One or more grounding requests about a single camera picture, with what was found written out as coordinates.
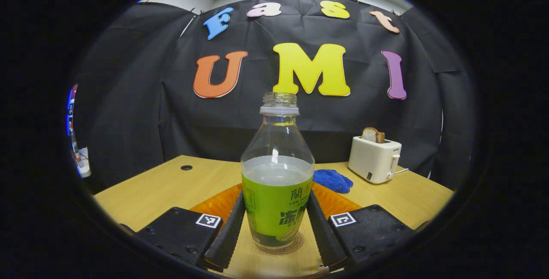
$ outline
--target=blue towel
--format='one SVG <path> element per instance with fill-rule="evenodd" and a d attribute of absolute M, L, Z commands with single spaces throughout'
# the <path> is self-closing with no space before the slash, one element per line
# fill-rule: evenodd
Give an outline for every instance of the blue towel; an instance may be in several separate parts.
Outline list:
<path fill-rule="evenodd" d="M 336 170 L 316 170 L 312 181 L 337 193 L 349 193 L 353 182 Z"/>

